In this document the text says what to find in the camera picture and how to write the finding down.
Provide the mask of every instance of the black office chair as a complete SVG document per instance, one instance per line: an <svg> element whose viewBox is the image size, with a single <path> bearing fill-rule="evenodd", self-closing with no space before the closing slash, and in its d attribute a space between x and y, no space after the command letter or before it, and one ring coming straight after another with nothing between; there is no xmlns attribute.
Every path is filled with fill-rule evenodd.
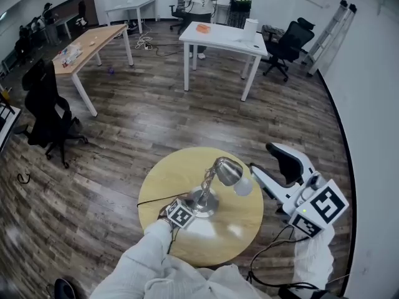
<svg viewBox="0 0 399 299"><path fill-rule="evenodd" d="M14 133L26 135L30 145L40 145L45 148L51 143L46 151L47 159L51 159L50 152L58 145L62 164L65 168L69 168L69 164L65 162L65 140L83 140L85 144L88 140L82 135L69 133L70 127L80 122L76 117L72 118L67 100L58 94L54 64L51 61L45 64L42 59L39 60L23 76L22 87L29 91L25 98L25 106L35 116L36 122L32 133L27 131L28 125L18 126L14 129ZM64 110L62 117L55 110L56 104Z"/></svg>
<svg viewBox="0 0 399 299"><path fill-rule="evenodd" d="M265 41L267 52L272 55L268 60L262 59L262 62L270 63L270 67L263 75L266 76L274 67L285 76L284 81L288 81L288 66L284 60L293 62L299 58L302 47L313 39L314 33L311 31L313 24L305 19L298 19L299 23L292 21L286 33L280 38L279 42L273 42L271 39Z"/></svg>
<svg viewBox="0 0 399 299"><path fill-rule="evenodd" d="M177 34L180 34L181 30L183 30L186 27L186 19L187 19L187 13L186 13L186 8L185 8L185 1L184 0L177 0L178 5L176 7L176 11L173 10L173 7L175 5L170 6L171 14L172 17L177 17L179 19L182 19L182 21L178 24L173 24L170 26L170 31L173 31L174 27L179 27L179 31Z"/></svg>

